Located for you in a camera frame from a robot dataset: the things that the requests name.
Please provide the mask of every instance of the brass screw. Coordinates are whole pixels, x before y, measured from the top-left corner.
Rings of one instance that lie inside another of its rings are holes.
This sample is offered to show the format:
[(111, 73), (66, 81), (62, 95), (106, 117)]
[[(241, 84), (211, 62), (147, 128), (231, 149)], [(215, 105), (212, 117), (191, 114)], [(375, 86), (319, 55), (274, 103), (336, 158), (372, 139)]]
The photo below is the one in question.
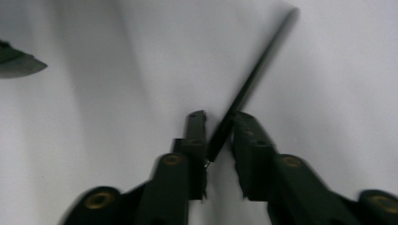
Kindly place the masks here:
[(372, 196), (371, 200), (384, 211), (398, 214), (398, 202), (396, 200), (381, 195)]
[(182, 157), (176, 155), (170, 155), (163, 158), (163, 162), (166, 165), (177, 165), (182, 161)]
[(88, 197), (84, 202), (84, 206), (89, 209), (101, 209), (112, 203), (114, 200), (115, 195), (113, 193), (102, 191)]
[(300, 167), (301, 166), (301, 160), (299, 160), (296, 157), (283, 157), (282, 161), (285, 165), (289, 167)]

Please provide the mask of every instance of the bolt hole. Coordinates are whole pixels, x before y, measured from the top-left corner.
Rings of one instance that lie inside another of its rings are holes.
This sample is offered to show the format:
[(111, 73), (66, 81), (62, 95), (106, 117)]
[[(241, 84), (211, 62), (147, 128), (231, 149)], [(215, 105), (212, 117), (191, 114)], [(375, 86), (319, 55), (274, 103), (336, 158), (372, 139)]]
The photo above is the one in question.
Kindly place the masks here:
[(115, 200), (115, 195), (110, 192), (99, 192), (91, 195), (85, 201), (84, 205), (89, 209), (101, 209)]

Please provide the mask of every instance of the black rod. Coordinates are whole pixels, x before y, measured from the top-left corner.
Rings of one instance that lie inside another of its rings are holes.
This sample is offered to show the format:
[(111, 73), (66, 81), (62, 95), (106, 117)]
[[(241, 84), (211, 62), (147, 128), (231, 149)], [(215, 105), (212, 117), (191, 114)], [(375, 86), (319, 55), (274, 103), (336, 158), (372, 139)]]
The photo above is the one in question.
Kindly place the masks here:
[(271, 59), (277, 52), (278, 48), (282, 45), (285, 36), (290, 31), (291, 27), (293, 26), (294, 22), (297, 20), (298, 16), (299, 16), (298, 8), (292, 9), (287, 14), (281, 26), (279, 27), (278, 31), (275, 33), (272, 40), (267, 45), (263, 54), (261, 54), (260, 59), (255, 64), (254, 69), (252, 70), (246, 82), (243, 84), (234, 102), (229, 107), (227, 113), (225, 114), (224, 118), (220, 122), (213, 136), (211, 137), (210, 142), (208, 143), (207, 146), (208, 161), (214, 162), (217, 155), (222, 150), (222, 147), (226, 139), (231, 133), (233, 127), (233, 117), (235, 112), (239, 111), (243, 107), (246, 99), (253, 90), (255, 82), (258, 80), (261, 74), (264, 74), (264, 70), (269, 66)]

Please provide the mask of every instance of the white surface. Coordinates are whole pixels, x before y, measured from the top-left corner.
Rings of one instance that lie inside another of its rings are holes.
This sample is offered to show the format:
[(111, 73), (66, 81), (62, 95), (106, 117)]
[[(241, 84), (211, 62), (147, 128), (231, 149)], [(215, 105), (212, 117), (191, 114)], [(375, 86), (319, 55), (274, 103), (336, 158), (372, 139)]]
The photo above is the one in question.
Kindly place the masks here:
[[(300, 19), (245, 108), (335, 191), (398, 194), (398, 3), (290, 1)], [(0, 38), (49, 67), (0, 80), (0, 224), (56, 224), (128, 190), (207, 111), (211, 135), (282, 17), (279, 1), (0, 2)], [(266, 224), (226, 151), (190, 224)]]

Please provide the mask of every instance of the white backdrop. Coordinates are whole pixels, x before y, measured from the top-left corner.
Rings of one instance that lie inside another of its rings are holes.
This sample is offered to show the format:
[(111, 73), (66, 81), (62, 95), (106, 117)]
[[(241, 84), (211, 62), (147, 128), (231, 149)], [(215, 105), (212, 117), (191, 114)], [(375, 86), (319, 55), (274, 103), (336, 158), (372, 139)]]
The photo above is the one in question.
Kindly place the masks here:
[[(294, 5), (245, 108), (333, 190), (398, 194), (398, 2), (2, 0), (0, 39), (48, 68), (0, 80), (0, 224), (57, 224), (84, 191), (145, 181), (207, 111), (211, 135)], [(225, 147), (190, 224), (267, 224)]]

